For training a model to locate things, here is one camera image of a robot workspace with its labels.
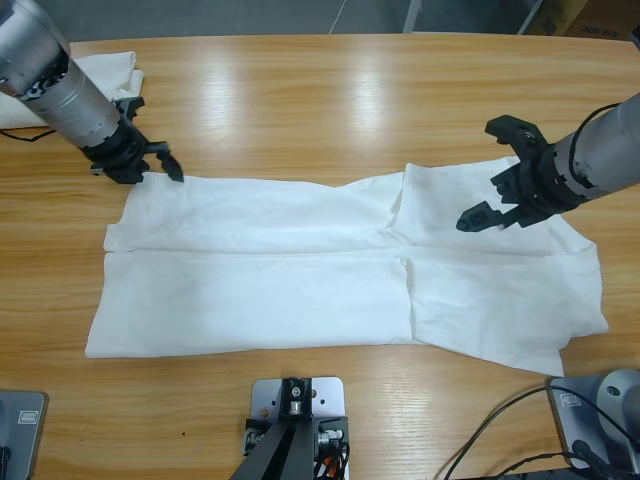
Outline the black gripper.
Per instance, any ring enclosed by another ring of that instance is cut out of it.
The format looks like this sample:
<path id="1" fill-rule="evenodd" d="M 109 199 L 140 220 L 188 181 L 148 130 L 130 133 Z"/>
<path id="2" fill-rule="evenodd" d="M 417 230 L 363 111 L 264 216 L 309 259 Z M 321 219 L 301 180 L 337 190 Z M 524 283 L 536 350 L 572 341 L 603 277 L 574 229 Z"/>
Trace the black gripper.
<path id="1" fill-rule="evenodd" d="M 526 228 L 549 217 L 577 208 L 584 197 L 572 191 L 555 164 L 552 145 L 527 148 L 517 153 L 519 166 L 511 166 L 491 178 L 502 204 L 518 204 L 517 223 Z M 516 222 L 512 211 L 501 212 L 483 201 L 465 210 L 456 222 L 461 232 L 477 233 L 489 228 L 508 228 Z"/>
<path id="2" fill-rule="evenodd" d="M 143 157 L 149 153 L 156 155 L 171 180 L 184 181 L 182 167 L 169 151 L 168 144 L 149 142 L 131 121 L 119 121 L 111 136 L 99 145 L 81 148 L 81 152 L 92 162 L 94 169 L 101 169 L 119 184 L 133 185 L 143 181 L 143 174 L 149 170 Z"/>

